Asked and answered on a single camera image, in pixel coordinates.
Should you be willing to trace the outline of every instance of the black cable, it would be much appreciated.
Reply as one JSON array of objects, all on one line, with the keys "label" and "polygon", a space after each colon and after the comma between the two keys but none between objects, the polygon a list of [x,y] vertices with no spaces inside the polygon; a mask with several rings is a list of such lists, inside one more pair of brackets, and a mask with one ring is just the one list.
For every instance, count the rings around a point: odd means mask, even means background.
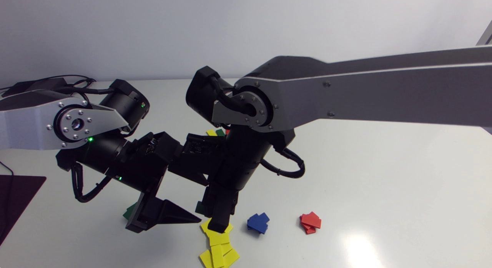
[{"label": "black cable", "polygon": [[84,188],[84,175],[83,168],[80,163],[75,163],[71,167],[72,171],[72,189],[75,198],[81,203],[87,203],[99,194],[99,192],[108,184],[111,180],[109,177],[104,177],[101,182],[95,184],[96,186],[89,193],[83,195],[82,189]]},{"label": "black cable", "polygon": [[123,133],[120,133],[120,135],[121,135],[123,138],[128,138],[128,137],[132,136],[132,135],[135,133],[135,131],[137,130],[138,125],[140,125],[140,122],[139,122],[138,124],[136,124],[136,125],[135,125],[135,128],[133,128],[133,130],[131,130],[131,131],[130,131],[129,133],[127,133],[126,135],[125,135],[125,134],[123,134]]},{"label": "black cable", "polygon": [[109,94],[109,93],[113,93],[115,90],[114,88],[92,89],[92,88],[80,88],[80,87],[60,87],[60,88],[56,88],[54,91],[63,94],[79,93],[79,92],[87,93],[87,94]]},{"label": "black cable", "polygon": [[46,78],[37,79],[37,80],[34,80],[34,81],[49,80],[49,79],[63,78],[63,77],[81,77],[81,78],[85,78],[85,79],[91,79],[90,77],[87,77],[87,76],[84,76],[84,75],[67,74],[67,75],[58,75],[58,76],[46,77]]},{"label": "black cable", "polygon": [[264,159],[262,159],[260,161],[260,163],[266,169],[276,173],[277,175],[282,175],[284,177],[297,179],[297,178],[300,178],[304,175],[304,172],[306,171],[306,167],[304,166],[304,161],[297,154],[295,154],[294,152],[292,152],[291,150],[289,150],[287,148],[283,149],[283,151],[281,151],[279,153],[282,156],[284,156],[285,158],[288,158],[290,160],[295,161],[297,163],[297,166],[299,166],[299,170],[294,171],[294,172],[284,171],[284,170],[281,170],[281,169],[271,165],[270,163],[268,163],[268,161],[266,161]]},{"label": "black cable", "polygon": [[236,100],[233,100],[225,94],[225,91],[228,91],[232,88],[222,90],[222,89],[220,89],[220,86],[218,84],[218,80],[216,77],[210,77],[210,79],[211,79],[212,85],[214,86],[214,89],[217,93],[217,100],[219,102],[221,102],[224,105],[224,107],[227,107],[228,109],[234,110],[235,112],[241,112],[242,114],[246,114],[249,116],[255,115],[254,108],[249,108],[246,106],[246,104],[243,104],[243,103],[240,103]]},{"label": "black cable", "polygon": [[8,189],[7,189],[7,200],[5,200],[5,210],[3,212],[3,216],[5,217],[5,226],[3,227],[1,233],[0,233],[0,236],[3,235],[3,233],[5,232],[5,229],[7,228],[7,225],[8,225],[8,205],[9,205],[9,202],[10,202],[10,193],[11,193],[11,190],[12,190],[12,185],[14,183],[14,171],[12,169],[10,169],[7,165],[5,165],[2,161],[0,161],[0,165],[2,165],[3,167],[7,168],[7,170],[10,171],[11,173],[11,177],[10,177],[10,182],[8,184]]},{"label": "black cable", "polygon": [[9,171],[10,171],[10,173],[11,173],[12,175],[14,175],[14,171],[12,171],[12,169],[10,169],[7,165],[3,164],[3,162],[2,162],[2,161],[0,161],[0,165],[2,165],[3,167],[5,167],[7,170],[9,170]]}]

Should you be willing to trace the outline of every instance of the black mouse pad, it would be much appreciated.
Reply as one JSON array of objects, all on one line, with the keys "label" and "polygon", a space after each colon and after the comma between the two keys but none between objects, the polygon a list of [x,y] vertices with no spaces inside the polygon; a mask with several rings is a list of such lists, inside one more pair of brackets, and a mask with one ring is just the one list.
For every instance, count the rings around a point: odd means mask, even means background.
[{"label": "black mouse pad", "polygon": [[0,245],[46,177],[0,175]]}]

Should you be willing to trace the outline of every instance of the foam block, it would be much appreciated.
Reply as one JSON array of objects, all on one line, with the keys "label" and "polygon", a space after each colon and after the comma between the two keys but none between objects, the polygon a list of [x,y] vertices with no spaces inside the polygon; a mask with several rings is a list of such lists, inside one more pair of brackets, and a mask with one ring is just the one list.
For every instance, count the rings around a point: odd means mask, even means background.
[{"label": "foam block", "polygon": [[203,266],[205,266],[205,268],[214,268],[214,266],[212,265],[212,254],[210,250],[204,251],[200,255],[200,260],[202,261]]},{"label": "foam block", "polygon": [[208,130],[207,131],[208,136],[217,136],[216,132],[214,130]]},{"label": "foam block", "polygon": [[232,265],[232,263],[234,263],[238,259],[239,259],[239,254],[236,252],[236,250],[232,249],[224,256],[225,268],[229,268]]},{"label": "foam block", "polygon": [[210,250],[212,253],[212,265],[214,268],[223,267],[224,263],[224,254],[222,253],[222,245],[210,246]]}]

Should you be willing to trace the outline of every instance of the tabletop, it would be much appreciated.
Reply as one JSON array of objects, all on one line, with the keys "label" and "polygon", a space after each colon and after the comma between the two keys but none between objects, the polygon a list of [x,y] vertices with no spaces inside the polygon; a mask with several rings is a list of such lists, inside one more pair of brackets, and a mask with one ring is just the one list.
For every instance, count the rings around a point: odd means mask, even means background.
[{"label": "tabletop", "polygon": [[[184,143],[188,133],[213,128],[186,105],[190,80],[130,83],[151,103],[132,138],[165,131]],[[296,128],[289,148],[306,173],[290,179],[257,169],[231,216],[230,240],[241,256],[232,267],[490,267],[492,135],[482,128],[318,120]],[[17,175],[47,177],[0,246],[0,267],[202,267],[198,256],[208,242],[199,224],[128,231],[122,215],[139,192],[111,181],[79,203],[56,153],[0,151]],[[297,168],[273,150],[265,159]],[[87,192],[103,176],[84,172]],[[0,167],[0,174],[8,172]],[[167,172],[158,197],[193,212],[203,192]],[[311,211],[322,227],[306,235],[299,216]],[[248,231],[247,219],[263,212],[270,218],[265,235]]]}]

